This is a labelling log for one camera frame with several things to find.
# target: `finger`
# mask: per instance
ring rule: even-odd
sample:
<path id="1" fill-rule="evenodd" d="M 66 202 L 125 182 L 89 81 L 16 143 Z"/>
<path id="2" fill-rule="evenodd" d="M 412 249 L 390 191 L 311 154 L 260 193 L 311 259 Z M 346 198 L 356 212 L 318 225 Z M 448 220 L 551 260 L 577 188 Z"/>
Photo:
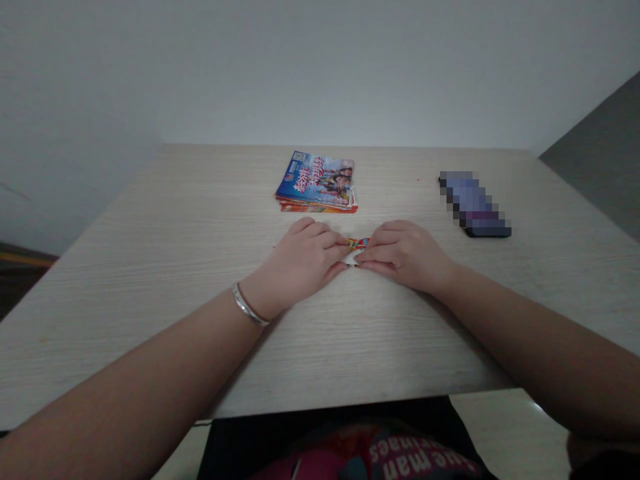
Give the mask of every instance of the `finger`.
<path id="1" fill-rule="evenodd" d="M 296 233 L 302 232 L 302 230 L 310 226 L 312 223 L 315 223 L 315 220 L 312 219 L 311 217 L 301 218 L 300 220 L 294 222 L 293 225 L 289 227 L 288 233 L 296 234 Z"/>
<path id="2" fill-rule="evenodd" d="M 316 240 L 320 242 L 322 248 L 327 249 L 334 245 L 346 245 L 347 240 L 338 232 L 330 230 L 328 232 L 321 233 L 316 237 Z"/>
<path id="3" fill-rule="evenodd" d="M 334 264 L 338 260 L 342 260 L 346 257 L 351 249 L 348 245 L 334 245 L 325 250 L 327 254 L 327 263 L 329 265 Z"/>
<path id="4" fill-rule="evenodd" d="M 318 235 L 326 231 L 331 231 L 331 227 L 328 226 L 326 223 L 314 222 L 310 224 L 307 228 L 302 230 L 301 233 L 306 238 L 312 238 L 312 237 L 317 237 Z"/>
<path id="5" fill-rule="evenodd" d="M 402 233 L 398 231 L 382 230 L 374 232 L 371 240 L 367 244 L 367 248 L 375 247 L 376 245 L 391 245 L 400 241 Z"/>
<path id="6" fill-rule="evenodd" d="M 379 245 L 370 249 L 364 250 L 364 252 L 354 257 L 356 262 L 361 263 L 364 261 L 380 261 L 384 263 L 392 263 L 393 266 L 398 266 L 398 252 L 395 245 Z"/>
<path id="7" fill-rule="evenodd" d="M 397 270 L 390 263 L 376 262 L 376 261 L 366 261 L 360 264 L 360 268 L 364 270 L 371 270 L 376 273 L 380 273 L 386 277 L 395 278 L 398 273 Z"/>
<path id="8" fill-rule="evenodd" d="M 349 266 L 346 263 L 336 262 L 332 266 L 329 267 L 329 270 L 325 273 L 324 278 L 322 278 L 322 286 L 324 287 L 331 280 L 336 278 L 340 273 L 347 270 Z"/>
<path id="9" fill-rule="evenodd" d="M 402 231 L 410 227 L 413 227 L 414 225 L 415 224 L 410 222 L 409 220 L 392 220 L 392 221 L 384 222 L 382 225 L 380 225 L 379 228 L 381 228 L 382 230 Z"/>

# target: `printed photo of people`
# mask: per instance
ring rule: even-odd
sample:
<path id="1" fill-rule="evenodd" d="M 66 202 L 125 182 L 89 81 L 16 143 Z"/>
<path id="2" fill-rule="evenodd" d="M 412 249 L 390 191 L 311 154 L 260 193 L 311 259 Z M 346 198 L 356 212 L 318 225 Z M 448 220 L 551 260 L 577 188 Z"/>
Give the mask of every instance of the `printed photo of people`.
<path id="1" fill-rule="evenodd" d="M 351 184 L 352 174 L 353 167 L 351 166 L 341 166 L 338 170 L 325 170 L 318 184 L 330 195 L 342 197 L 344 200 L 349 201 L 349 189 L 347 186 Z"/>

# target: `silver bangle bracelet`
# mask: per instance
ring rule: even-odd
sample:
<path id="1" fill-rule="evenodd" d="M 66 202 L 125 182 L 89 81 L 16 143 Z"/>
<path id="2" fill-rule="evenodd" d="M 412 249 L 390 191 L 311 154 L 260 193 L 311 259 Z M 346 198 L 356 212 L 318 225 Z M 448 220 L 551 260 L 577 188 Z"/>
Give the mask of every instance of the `silver bangle bracelet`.
<path id="1" fill-rule="evenodd" d="M 238 282 L 233 284 L 233 288 L 231 290 L 233 291 L 233 298 L 235 298 L 235 302 L 238 304 L 238 307 L 240 307 L 240 310 L 242 310 L 246 316 L 248 316 L 254 323 L 260 325 L 261 327 L 266 327 L 269 324 L 268 321 L 262 320 L 262 318 L 258 317 L 258 315 L 256 315 L 255 312 L 251 310 L 251 307 L 240 293 Z"/>

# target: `small colorful object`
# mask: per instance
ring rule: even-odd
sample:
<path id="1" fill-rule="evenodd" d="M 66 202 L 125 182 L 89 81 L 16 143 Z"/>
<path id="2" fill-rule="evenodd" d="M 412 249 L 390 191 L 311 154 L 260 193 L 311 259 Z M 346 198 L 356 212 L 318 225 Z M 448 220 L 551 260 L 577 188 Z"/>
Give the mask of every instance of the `small colorful object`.
<path id="1" fill-rule="evenodd" d="M 348 238 L 347 242 L 349 242 L 349 254 L 346 257 L 344 257 L 341 261 L 343 263 L 346 263 L 350 267 L 359 267 L 360 264 L 356 262 L 355 256 L 361 253 L 362 250 L 367 248 L 367 245 L 369 244 L 369 240 L 371 239 L 370 238 L 354 238 L 354 239 Z"/>

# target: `wrist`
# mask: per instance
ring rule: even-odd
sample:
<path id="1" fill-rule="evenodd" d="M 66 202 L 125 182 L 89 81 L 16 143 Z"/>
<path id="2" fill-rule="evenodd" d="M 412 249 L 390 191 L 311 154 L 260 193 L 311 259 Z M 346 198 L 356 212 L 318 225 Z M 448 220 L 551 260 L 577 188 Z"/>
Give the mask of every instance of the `wrist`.
<path id="1" fill-rule="evenodd" d="M 263 281 L 257 272 L 240 281 L 240 294 L 251 309 L 263 320 L 271 321 L 286 309 L 278 301 L 277 295 L 270 289 L 270 284 Z"/>
<path id="2" fill-rule="evenodd" d="M 455 294 L 456 285 L 458 284 L 460 277 L 464 275 L 463 270 L 464 267 L 462 265 L 452 261 L 451 265 L 447 269 L 447 273 L 443 276 L 442 281 L 433 289 L 432 292 L 430 292 L 430 294 L 441 302 L 446 303 L 446 299 Z"/>

